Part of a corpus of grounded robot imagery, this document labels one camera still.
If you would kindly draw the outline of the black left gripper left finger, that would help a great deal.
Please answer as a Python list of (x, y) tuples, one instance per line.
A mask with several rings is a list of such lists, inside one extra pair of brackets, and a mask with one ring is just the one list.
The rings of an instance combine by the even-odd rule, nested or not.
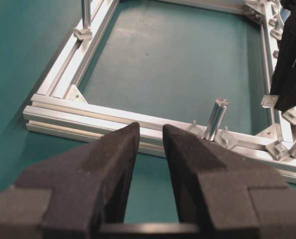
[(134, 122), (25, 168), (0, 193), (0, 239), (89, 239), (121, 223), (139, 141)]

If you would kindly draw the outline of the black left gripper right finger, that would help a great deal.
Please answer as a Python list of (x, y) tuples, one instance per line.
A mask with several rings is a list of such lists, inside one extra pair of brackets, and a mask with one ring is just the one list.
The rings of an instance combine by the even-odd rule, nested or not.
[(277, 170), (170, 124), (163, 145), (181, 223), (205, 239), (296, 239), (296, 190)]

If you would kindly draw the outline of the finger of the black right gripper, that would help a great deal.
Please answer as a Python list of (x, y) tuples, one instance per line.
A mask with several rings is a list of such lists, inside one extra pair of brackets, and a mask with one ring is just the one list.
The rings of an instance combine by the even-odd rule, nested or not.
[(296, 106), (296, 0), (282, 0), (291, 13), (286, 19), (270, 95), (278, 96), (274, 108), (285, 112)]

